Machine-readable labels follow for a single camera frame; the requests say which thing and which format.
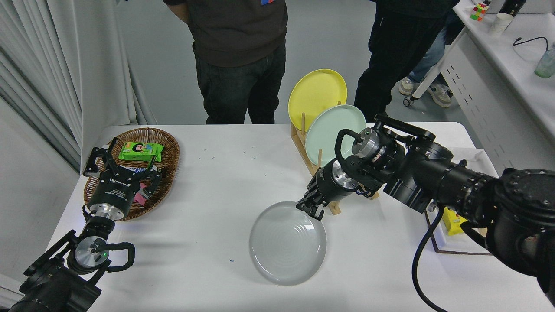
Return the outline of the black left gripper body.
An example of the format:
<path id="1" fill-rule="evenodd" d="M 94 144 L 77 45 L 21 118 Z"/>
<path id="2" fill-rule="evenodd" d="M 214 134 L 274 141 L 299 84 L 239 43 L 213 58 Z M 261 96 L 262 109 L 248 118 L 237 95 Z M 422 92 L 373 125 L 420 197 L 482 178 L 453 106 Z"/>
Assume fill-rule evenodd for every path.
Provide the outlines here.
<path id="1" fill-rule="evenodd" d="M 131 209 L 135 194 L 140 189 L 140 180 L 134 178 L 135 172 L 119 169 L 115 172 L 106 169 L 100 174 L 100 182 L 88 202 L 90 211 L 100 204 L 107 204 L 127 214 Z"/>

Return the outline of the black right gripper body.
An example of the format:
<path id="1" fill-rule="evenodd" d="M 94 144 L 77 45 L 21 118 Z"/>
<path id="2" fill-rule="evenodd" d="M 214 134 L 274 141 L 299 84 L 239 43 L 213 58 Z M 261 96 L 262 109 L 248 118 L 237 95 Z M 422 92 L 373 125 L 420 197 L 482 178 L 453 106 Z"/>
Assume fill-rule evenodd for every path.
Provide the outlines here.
<path id="1" fill-rule="evenodd" d="M 340 187 L 332 177 L 334 162 L 315 173 L 307 186 L 307 204 L 328 204 L 340 200 Z"/>

